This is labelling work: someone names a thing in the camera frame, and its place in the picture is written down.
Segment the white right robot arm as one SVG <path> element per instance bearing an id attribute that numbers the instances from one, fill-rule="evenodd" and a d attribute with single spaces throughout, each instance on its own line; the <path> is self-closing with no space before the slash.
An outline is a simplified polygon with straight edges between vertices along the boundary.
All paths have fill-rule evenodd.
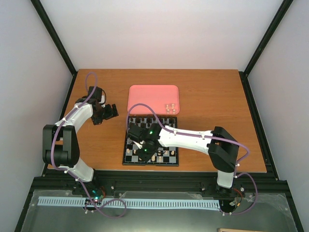
<path id="1" fill-rule="evenodd" d="M 230 189 L 240 144 L 222 127 L 214 130 L 181 130 L 152 124 L 149 128 L 132 125 L 127 137 L 137 146 L 142 161 L 148 161 L 161 147 L 178 147 L 208 155 L 217 170 L 217 186 Z"/>

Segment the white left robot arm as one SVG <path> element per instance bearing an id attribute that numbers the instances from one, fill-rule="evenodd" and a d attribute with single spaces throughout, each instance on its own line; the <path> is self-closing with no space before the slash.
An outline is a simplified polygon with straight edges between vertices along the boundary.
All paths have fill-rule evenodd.
<path id="1" fill-rule="evenodd" d="M 91 119 L 94 125 L 118 116 L 115 104 L 106 104 L 105 91 L 90 86 L 87 96 L 79 98 L 72 110 L 57 123 L 44 126 L 42 130 L 42 159 L 56 170 L 70 173 L 77 181 L 84 182 L 89 194 L 100 190 L 100 182 L 93 178 L 94 169 L 80 158 L 77 132 Z"/>

